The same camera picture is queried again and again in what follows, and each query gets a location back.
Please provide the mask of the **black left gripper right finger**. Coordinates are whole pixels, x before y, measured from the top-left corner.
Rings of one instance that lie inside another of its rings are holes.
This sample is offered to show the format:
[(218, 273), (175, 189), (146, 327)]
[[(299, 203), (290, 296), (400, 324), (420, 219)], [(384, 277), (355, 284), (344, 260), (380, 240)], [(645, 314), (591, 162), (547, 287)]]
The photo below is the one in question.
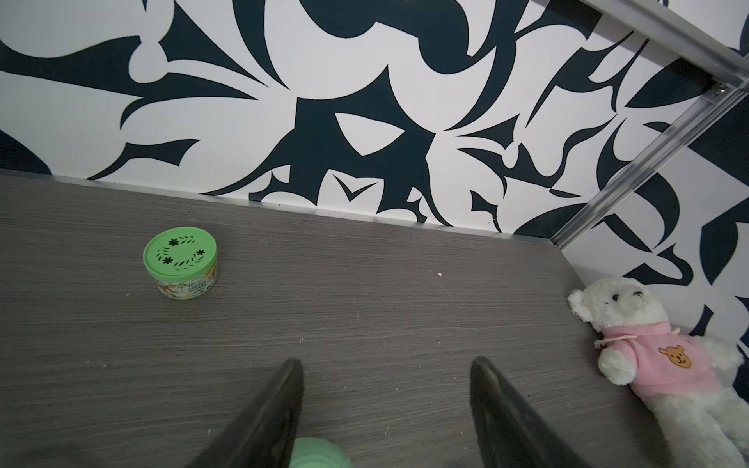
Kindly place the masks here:
[(586, 467), (486, 357), (473, 360), (470, 407), (486, 467)]

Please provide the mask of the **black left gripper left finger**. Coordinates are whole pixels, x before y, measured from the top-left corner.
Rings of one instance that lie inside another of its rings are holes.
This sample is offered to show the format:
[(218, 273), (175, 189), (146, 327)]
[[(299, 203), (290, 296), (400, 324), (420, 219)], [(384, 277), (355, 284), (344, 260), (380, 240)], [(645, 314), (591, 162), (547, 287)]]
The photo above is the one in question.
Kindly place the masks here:
[(304, 398), (304, 369), (286, 360), (190, 467), (288, 467)]

